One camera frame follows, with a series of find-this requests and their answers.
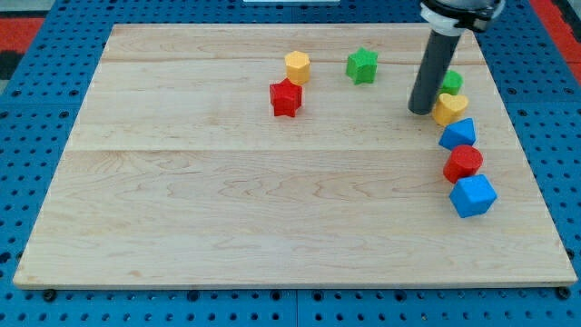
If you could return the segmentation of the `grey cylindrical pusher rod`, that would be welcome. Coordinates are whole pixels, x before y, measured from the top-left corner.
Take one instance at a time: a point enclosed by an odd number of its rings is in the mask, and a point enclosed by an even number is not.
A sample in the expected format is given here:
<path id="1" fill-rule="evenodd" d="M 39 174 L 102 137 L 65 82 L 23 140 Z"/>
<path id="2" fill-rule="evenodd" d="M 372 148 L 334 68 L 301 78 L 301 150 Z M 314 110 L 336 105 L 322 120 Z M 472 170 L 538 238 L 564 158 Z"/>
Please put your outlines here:
<path id="1" fill-rule="evenodd" d="M 430 31 L 409 97 L 408 109 L 413 114 L 426 115 L 431 113 L 459 39 L 459 35 L 447 36 L 434 30 Z"/>

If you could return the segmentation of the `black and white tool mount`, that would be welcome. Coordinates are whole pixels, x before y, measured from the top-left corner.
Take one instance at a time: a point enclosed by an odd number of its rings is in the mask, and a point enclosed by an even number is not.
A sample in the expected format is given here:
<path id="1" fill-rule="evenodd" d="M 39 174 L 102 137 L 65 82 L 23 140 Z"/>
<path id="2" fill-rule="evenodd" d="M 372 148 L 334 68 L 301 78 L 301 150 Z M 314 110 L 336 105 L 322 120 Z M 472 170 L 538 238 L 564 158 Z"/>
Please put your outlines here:
<path id="1" fill-rule="evenodd" d="M 420 15 L 440 35 L 483 33 L 498 19 L 505 0 L 420 0 Z"/>

